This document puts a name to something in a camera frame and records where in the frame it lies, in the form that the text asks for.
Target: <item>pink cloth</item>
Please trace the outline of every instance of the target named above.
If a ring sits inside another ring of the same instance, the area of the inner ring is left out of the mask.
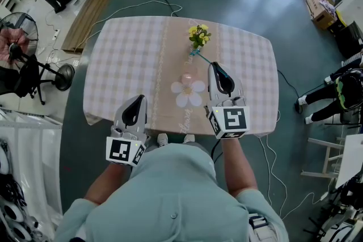
[[[9,46],[12,43],[18,43],[23,53],[28,50],[29,39],[26,37],[22,28],[12,29],[4,28],[0,31],[0,60],[12,63],[9,60]]]

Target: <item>light green shirt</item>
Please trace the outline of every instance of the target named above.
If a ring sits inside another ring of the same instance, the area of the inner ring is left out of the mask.
[[[56,242],[85,225],[86,241],[248,241],[248,214],[263,215],[279,241],[285,226],[258,190],[237,198],[218,187],[210,156],[195,146],[169,144],[145,153],[130,180],[105,203],[77,199]]]

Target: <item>white tile floor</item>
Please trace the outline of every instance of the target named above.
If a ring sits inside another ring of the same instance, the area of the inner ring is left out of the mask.
[[[40,62],[52,62],[56,63],[58,66],[61,66],[63,63],[69,63],[77,69],[80,55],[65,53],[61,48],[69,28],[85,1],[86,0],[73,0],[67,5],[67,8],[59,14],[55,14],[52,7],[44,0],[37,0],[36,2],[34,0],[21,0],[20,4],[14,8],[13,12],[25,12],[29,14],[37,24],[39,42],[36,56]],[[60,33],[55,42],[52,40],[55,31],[52,26],[47,24],[52,24],[55,29],[60,29]],[[58,69],[55,64],[51,64],[51,68],[55,70]],[[54,78],[54,75],[47,73],[42,79],[50,78]],[[40,104],[38,94],[36,94],[34,99],[31,99],[29,95],[23,98],[19,98],[15,94],[2,95],[0,96],[0,104],[6,109],[19,110],[26,113],[44,114],[62,121],[69,90],[61,92],[53,85],[46,83],[42,85],[41,92],[45,105]]]

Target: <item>wooden platform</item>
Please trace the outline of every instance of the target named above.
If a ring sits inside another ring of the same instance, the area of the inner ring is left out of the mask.
[[[86,0],[62,45],[62,50],[69,53],[82,53],[86,42],[80,43],[86,38],[91,26],[97,22],[108,0]]]

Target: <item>green floor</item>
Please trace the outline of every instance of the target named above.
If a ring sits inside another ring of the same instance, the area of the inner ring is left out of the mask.
[[[115,10],[150,0],[110,0],[102,12],[104,19]],[[334,38],[327,32],[317,29],[310,20],[304,0],[169,0],[183,6],[181,17],[204,19],[250,31],[268,38],[275,52],[277,67],[299,94],[323,82],[324,77],[336,70],[343,59]],[[170,15],[169,7],[151,3],[127,9],[114,17],[139,15]],[[103,24],[96,25],[94,32]],[[88,60],[96,37],[90,39],[83,53],[81,64],[70,89],[66,107],[61,145],[61,195],[63,210],[83,197],[88,186],[107,166],[104,160],[105,137],[109,135],[110,121],[101,121],[89,126],[83,114],[83,88]],[[307,138],[320,138],[333,142],[340,136],[340,126],[326,126],[322,123],[306,126],[303,118],[315,109],[324,106],[324,101],[311,105],[302,115],[293,110],[296,100],[294,91],[279,78],[281,118],[276,130],[269,135],[269,145],[277,152],[274,173],[287,185],[288,200],[282,211],[286,214],[297,206],[310,192],[320,197],[328,186],[328,180],[301,177],[301,169],[321,171],[325,149],[308,145]],[[196,137],[207,149],[215,143],[213,137]],[[172,142],[182,140],[181,136],[170,136]],[[255,171],[259,189],[267,197],[268,170],[263,149],[258,138],[246,136],[241,139],[242,147]],[[267,151],[270,164],[273,154]],[[223,159],[216,164],[217,180],[225,188]],[[274,178],[271,181],[273,208],[279,212],[285,197],[284,187]],[[313,206],[311,196],[303,205],[284,220],[291,241],[308,241],[311,236],[302,232],[308,228],[315,230],[308,217],[316,217],[320,203]]]

